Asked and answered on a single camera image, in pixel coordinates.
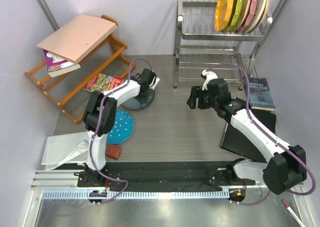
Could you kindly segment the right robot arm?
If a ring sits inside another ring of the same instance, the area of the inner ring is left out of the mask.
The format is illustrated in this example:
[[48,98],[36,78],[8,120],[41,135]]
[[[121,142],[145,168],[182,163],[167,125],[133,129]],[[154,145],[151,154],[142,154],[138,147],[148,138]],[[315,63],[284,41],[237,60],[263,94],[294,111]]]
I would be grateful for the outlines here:
[[243,99],[231,96],[224,79],[212,79],[204,86],[193,85],[186,103],[191,109],[213,108],[264,157],[264,163],[243,158],[229,163],[225,177],[230,184],[236,185],[243,179],[258,181],[279,195],[307,179],[304,149],[299,145],[291,146],[261,124],[246,108]]

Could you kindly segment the orange dotted plate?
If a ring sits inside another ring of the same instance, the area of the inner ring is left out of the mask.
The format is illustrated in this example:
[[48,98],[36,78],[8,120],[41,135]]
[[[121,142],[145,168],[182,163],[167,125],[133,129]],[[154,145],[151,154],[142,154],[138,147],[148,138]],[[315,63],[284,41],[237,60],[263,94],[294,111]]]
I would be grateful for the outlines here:
[[223,32],[230,21],[234,0],[218,0],[215,8],[214,28],[217,32]]

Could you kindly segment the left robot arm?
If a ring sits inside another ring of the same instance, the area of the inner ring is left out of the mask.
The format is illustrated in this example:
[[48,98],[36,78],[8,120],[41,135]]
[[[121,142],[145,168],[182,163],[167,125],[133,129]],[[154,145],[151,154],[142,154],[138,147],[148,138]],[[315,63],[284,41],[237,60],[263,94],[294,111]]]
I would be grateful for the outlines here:
[[141,74],[131,76],[121,85],[104,92],[94,91],[83,114],[89,137],[86,165],[92,172],[89,181],[100,187],[107,179],[101,169],[106,165],[105,149],[108,133],[116,122],[117,108],[139,111],[148,107],[155,98],[159,78],[154,71],[145,68]]

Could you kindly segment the metal dish rack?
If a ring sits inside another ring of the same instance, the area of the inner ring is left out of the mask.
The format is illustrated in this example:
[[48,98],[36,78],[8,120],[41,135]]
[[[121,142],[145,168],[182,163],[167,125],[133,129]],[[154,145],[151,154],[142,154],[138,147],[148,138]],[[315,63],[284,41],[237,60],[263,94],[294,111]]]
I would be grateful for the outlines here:
[[251,33],[223,33],[215,30],[216,4],[212,0],[176,1],[175,89],[182,81],[200,81],[199,72],[223,62],[242,66],[248,75],[254,69],[258,49],[272,26],[271,11]]

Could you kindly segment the dark blue-grey plate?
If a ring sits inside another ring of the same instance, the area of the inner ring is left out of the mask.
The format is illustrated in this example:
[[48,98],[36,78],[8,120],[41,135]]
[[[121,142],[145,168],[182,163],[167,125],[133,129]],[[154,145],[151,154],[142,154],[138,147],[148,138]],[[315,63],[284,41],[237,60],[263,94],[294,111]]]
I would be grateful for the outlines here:
[[139,111],[148,107],[155,98],[155,91],[149,87],[140,89],[139,94],[126,100],[121,105],[131,111]]

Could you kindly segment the green dotted plate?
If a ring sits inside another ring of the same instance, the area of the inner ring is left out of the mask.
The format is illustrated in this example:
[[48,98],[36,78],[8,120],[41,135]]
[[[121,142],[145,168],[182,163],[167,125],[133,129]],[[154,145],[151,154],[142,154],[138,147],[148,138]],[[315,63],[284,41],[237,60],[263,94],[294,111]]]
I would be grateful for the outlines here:
[[243,5],[243,0],[233,0],[231,17],[226,29],[227,32],[234,32],[236,30],[236,24],[240,17],[242,5]]

